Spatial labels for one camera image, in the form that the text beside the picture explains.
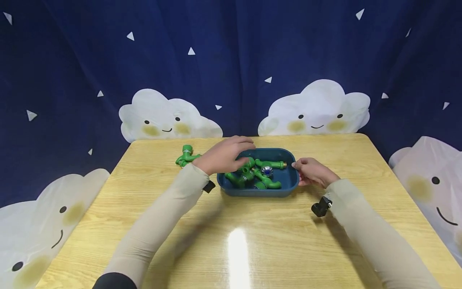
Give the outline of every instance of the black plastic part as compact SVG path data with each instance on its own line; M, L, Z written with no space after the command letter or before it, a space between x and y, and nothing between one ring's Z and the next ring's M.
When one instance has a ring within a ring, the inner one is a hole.
M331 204L331 200L326 197L322 197L319 200L319 203L315 203L311 206L311 211L313 211L313 213L315 213L315 215L318 217L324 217L327 214Z
M208 181L207 185L205 185L205 187L202 190L209 194L215 187L216 185L214 182Z

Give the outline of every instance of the blue plastic tray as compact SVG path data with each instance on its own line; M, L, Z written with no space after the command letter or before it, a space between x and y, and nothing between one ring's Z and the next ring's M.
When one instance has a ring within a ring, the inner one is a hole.
M298 186L298 172L291 164L295 162L295 157L291 152L283 148L257 148L252 150L243 151L239 154L238 158L252 157L262 161L284 161L287 163L287 168L283 170L274 169L274 181L280 181L282 187L278 190L260 190L260 189L237 189L232 183L225 178L225 174L219 173L217 181L225 193L231 197L287 197Z

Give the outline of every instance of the green faucet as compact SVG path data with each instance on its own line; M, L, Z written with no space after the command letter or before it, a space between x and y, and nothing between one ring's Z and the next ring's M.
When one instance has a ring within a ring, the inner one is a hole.
M254 184L254 189L266 190L267 187L263 182L256 182Z
M245 163L242 167L238 168L240 172L250 172L250 170L255 167L255 160L252 157L248 157L249 161Z
M233 184L233 186L239 188L239 189L243 189L245 187L245 182L247 181L246 178L244 178L243 176L240 176L240 177L236 177L233 173L231 172L227 172L225 174L225 178L227 178L228 180L230 180L230 182Z
M281 182L277 181L277 182L273 182L270 178L267 178L265 176L263 176L260 172L260 170L256 170L256 169L252 169L255 176L257 178L260 179L260 181L268 188L268 189L280 189L282 187L282 184Z
M181 167L184 167L188 163L194 161L198 157L200 157L200 154L197 155L192 155L193 153L193 147L191 145L184 145L183 146L183 154L176 159L175 163Z
M287 163L283 162L283 161L261 161L259 159L256 159L255 160L255 164L259 167L264 167L264 166L270 166L272 168L276 168L276 169L285 169L287 167Z

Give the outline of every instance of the black sleeve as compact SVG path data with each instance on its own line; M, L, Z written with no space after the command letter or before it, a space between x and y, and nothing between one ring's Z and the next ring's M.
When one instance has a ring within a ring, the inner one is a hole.
M135 283L121 273L106 273L96 280L93 289L137 289Z

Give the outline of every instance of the beige arm sleeve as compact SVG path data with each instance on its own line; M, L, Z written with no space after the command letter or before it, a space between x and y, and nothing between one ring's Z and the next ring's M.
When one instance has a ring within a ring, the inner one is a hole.
M154 254L180 218L196 205L208 181L201 169L186 165L128 231L104 273L124 274L141 288Z
M331 212L386 289L441 289L412 247L347 179L327 187Z

